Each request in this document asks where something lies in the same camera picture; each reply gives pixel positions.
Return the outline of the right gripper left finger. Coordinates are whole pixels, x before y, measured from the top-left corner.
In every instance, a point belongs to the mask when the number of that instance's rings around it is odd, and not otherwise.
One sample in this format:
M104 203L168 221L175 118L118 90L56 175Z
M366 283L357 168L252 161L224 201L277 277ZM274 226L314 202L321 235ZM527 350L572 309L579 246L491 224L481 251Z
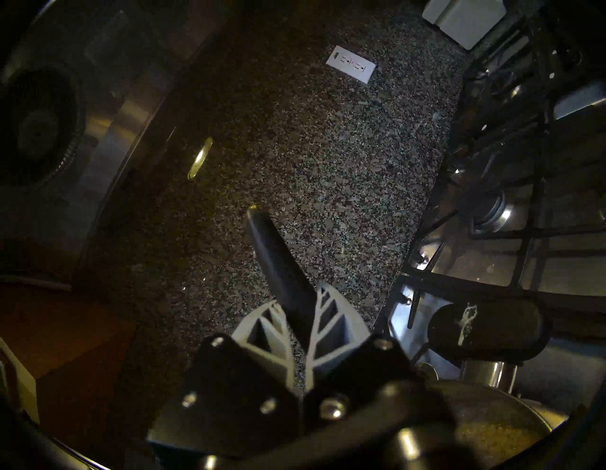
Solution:
M294 392L294 356L285 312L269 301L246 315L231 335L263 370Z

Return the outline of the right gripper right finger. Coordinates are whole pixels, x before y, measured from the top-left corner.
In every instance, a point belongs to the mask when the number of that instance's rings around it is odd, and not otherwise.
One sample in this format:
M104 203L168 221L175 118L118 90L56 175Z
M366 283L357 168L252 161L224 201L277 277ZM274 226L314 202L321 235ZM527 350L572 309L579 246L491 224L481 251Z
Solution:
M305 392L310 392L370 336L366 322L333 286L319 283L305 359Z

